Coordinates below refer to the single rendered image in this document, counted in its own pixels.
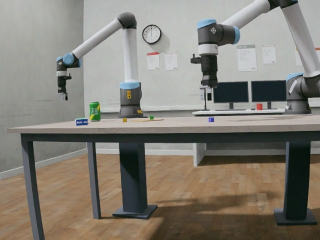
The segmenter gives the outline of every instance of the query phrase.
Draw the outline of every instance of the wooden floor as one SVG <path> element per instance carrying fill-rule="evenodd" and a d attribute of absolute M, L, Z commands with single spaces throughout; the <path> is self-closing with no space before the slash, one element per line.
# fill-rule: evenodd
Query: wooden floor
<path fill-rule="evenodd" d="M 46 240 L 319 240 L 316 226 L 277 226 L 284 156 L 146 156 L 149 220 L 112 217 L 122 205 L 118 155 L 98 155 L 103 219 L 92 216 L 87 156 L 36 171 Z M 308 207 L 320 221 L 320 155 L 310 167 Z M 0 181 L 0 240 L 32 240 L 24 175 Z"/>

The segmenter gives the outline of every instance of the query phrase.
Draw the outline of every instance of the black metal column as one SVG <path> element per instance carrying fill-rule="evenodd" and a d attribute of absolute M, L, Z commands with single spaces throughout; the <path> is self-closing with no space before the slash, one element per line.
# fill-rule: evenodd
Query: black metal column
<path fill-rule="evenodd" d="M 87 142 L 91 202 L 94 219 L 101 219 L 96 143 Z"/>
<path fill-rule="evenodd" d="M 122 204 L 115 217 L 148 219 L 157 205 L 148 205 L 144 143 L 119 143 Z"/>
<path fill-rule="evenodd" d="M 27 141 L 23 135 L 21 135 L 21 145 L 26 197 L 28 200 L 33 239 L 44 240 L 45 234 L 40 211 L 34 143 L 33 141 Z"/>
<path fill-rule="evenodd" d="M 310 142 L 287 142 L 283 209 L 274 210 L 278 225 L 316 225 L 308 206 Z"/>

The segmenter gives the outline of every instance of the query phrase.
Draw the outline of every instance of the red mug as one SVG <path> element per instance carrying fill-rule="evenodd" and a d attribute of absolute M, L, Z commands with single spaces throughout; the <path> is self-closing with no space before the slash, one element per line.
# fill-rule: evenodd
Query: red mug
<path fill-rule="evenodd" d="M 262 103 L 257 103 L 256 104 L 256 109 L 257 110 L 262 110 Z"/>

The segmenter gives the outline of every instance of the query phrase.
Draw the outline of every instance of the metal table frame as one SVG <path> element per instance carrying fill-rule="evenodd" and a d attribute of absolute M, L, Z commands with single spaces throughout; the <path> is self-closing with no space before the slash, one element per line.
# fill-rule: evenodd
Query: metal table frame
<path fill-rule="evenodd" d="M 87 143 L 93 217 L 101 218 L 96 143 L 119 143 L 123 207 L 113 215 L 148 219 L 157 208 L 148 205 L 145 143 L 286 143 L 286 171 L 283 208 L 275 209 L 278 225 L 316 225 L 307 208 L 311 141 L 320 141 L 320 131 L 244 133 L 160 133 L 160 134 L 21 134 L 25 186 L 34 240 L 44 240 L 38 195 L 33 142 Z"/>

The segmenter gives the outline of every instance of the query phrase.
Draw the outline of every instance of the robot logo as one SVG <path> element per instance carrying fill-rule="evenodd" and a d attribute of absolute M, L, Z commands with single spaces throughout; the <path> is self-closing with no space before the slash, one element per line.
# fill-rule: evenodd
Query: robot logo
<path fill-rule="evenodd" d="M 212 32 L 213 34 L 216 34 L 217 30 L 213 27 L 213 28 L 211 29 L 211 32 Z"/>

